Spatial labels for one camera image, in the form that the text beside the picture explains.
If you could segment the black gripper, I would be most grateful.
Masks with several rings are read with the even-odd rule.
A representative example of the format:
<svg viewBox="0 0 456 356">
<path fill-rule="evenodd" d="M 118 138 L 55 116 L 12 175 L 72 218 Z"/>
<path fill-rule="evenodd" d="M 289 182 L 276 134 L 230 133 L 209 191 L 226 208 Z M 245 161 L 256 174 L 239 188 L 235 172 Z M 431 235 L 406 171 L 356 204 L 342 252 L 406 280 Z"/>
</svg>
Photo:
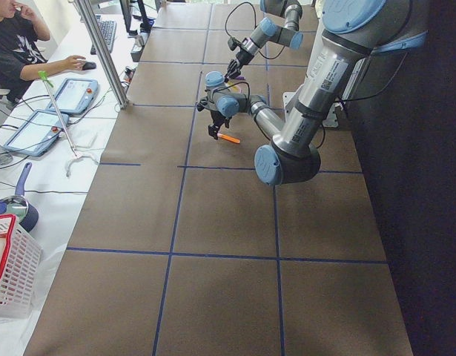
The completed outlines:
<svg viewBox="0 0 456 356">
<path fill-rule="evenodd" d="M 210 112 L 211 124 L 208 126 L 208 135 L 215 140 L 219 139 L 218 133 L 222 126 L 225 126 L 227 129 L 230 128 L 231 118 L 224 116 L 207 96 L 202 97 L 196 102 L 196 109 L 199 112 L 203 110 Z"/>
<path fill-rule="evenodd" d="M 250 63 L 252 54 L 247 51 L 242 42 L 235 39 L 233 36 L 229 38 L 228 46 L 232 51 L 237 48 L 239 49 L 235 58 L 229 62 L 227 67 L 227 79 L 235 79 L 241 74 L 242 67 Z"/>
</svg>

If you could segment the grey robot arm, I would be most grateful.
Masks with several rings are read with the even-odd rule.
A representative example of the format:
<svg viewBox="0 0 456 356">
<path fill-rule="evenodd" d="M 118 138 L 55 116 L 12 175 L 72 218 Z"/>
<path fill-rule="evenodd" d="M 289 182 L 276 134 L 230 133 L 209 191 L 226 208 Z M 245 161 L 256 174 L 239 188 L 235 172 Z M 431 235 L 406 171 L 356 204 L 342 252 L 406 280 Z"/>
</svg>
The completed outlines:
<svg viewBox="0 0 456 356">
<path fill-rule="evenodd" d="M 248 65 L 268 42 L 295 50 L 302 44 L 303 34 L 299 28 L 303 9 L 298 1 L 260 1 L 260 9 L 264 13 L 284 19 L 284 25 L 275 24 L 270 18 L 265 17 L 251 35 L 242 41 L 229 35 L 229 49 L 238 49 L 238 52 L 228 64 L 225 81 L 240 76 L 242 68 Z"/>
<path fill-rule="evenodd" d="M 428 1 L 327 1 L 320 20 L 320 51 L 307 70 L 280 118 L 259 95 L 234 93 L 228 81 L 269 42 L 297 49 L 303 40 L 299 30 L 303 10 L 297 1 L 262 1 L 266 17 L 252 34 L 230 39 L 236 52 L 225 73 L 212 71 L 205 77 L 205 96 L 196 104 L 207 110 L 212 122 L 210 136 L 228 126 L 238 113 L 251 115 L 270 142 L 257 149 L 255 171 L 267 185 L 305 182 L 320 169 L 320 155 L 312 139 L 339 99 L 355 65 L 370 56 L 396 53 L 425 42 Z"/>
</svg>

